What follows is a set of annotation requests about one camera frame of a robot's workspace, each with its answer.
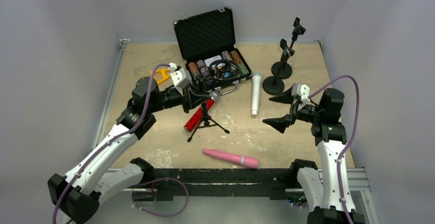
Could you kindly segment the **red glitter microphone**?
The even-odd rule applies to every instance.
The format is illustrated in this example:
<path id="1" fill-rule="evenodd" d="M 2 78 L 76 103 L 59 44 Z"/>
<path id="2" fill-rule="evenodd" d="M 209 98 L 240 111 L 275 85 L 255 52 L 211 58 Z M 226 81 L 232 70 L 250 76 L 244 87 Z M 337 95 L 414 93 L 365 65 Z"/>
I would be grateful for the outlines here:
<path id="1" fill-rule="evenodd" d="M 215 102 L 217 102 L 220 98 L 220 94 L 218 91 L 212 91 L 211 99 L 205 102 L 207 110 L 209 110 Z M 198 110 L 192 115 L 192 117 L 186 122 L 184 125 L 184 129 L 188 132 L 192 132 L 193 129 L 200 123 L 200 119 L 203 116 L 202 106 L 198 108 Z"/>

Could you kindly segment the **black tripod microphone stand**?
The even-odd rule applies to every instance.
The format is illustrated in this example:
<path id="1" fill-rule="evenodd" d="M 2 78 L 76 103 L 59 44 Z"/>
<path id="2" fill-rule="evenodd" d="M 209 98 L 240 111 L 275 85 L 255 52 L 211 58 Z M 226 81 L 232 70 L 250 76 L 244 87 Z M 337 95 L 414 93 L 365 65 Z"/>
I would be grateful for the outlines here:
<path id="1" fill-rule="evenodd" d="M 193 74 L 194 82 L 197 85 L 202 85 L 209 92 L 211 96 L 212 91 L 218 91 L 222 88 L 220 84 L 226 82 L 232 82 L 234 85 L 238 85 L 238 78 L 240 77 L 240 71 L 238 70 L 236 64 L 231 60 L 217 60 L 213 62 L 209 67 L 207 67 L 203 60 L 197 62 L 190 62 L 188 64 L 190 72 Z M 202 103 L 202 113 L 203 116 L 200 119 L 200 123 L 193 129 L 190 137 L 187 139 L 190 142 L 197 129 L 219 127 L 225 133 L 229 134 L 229 130 L 218 124 L 208 113 L 209 110 L 206 108 L 205 102 Z"/>

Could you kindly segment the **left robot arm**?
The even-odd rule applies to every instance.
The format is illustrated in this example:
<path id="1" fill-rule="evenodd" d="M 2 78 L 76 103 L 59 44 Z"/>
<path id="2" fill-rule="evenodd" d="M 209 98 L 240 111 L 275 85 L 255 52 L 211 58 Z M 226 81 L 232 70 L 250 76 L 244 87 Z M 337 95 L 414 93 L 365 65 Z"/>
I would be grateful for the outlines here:
<path id="1" fill-rule="evenodd" d="M 138 142 L 155 124 L 155 112 L 182 106 L 185 113 L 203 104 L 210 92 L 186 77 L 174 77 L 173 85 L 161 91 L 152 77 L 140 78 L 127 107 L 106 137 L 77 166 L 48 180 L 54 204 L 52 223 L 63 212 L 67 223 L 86 223 L 100 205 L 121 190 L 152 181 L 151 164 L 134 159 L 116 173 L 107 175 L 112 164 Z"/>

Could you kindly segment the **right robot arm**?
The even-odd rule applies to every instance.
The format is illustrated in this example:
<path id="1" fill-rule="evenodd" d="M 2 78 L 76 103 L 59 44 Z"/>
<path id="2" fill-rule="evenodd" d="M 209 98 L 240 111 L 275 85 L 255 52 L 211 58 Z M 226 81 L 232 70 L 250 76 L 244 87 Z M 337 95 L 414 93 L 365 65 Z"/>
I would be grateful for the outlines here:
<path id="1" fill-rule="evenodd" d="M 338 89 L 324 86 L 318 104 L 311 101 L 309 87 L 294 84 L 270 101 L 290 104 L 281 118 L 264 119 L 263 123 L 284 133 L 297 120 L 311 124 L 311 134 L 322 162 L 322 172 L 307 160 L 295 160 L 290 167 L 304 190 L 310 212 L 307 223 L 365 223 L 365 216 L 356 211 L 347 177 L 345 152 L 350 142 L 339 121 L 345 95 Z"/>

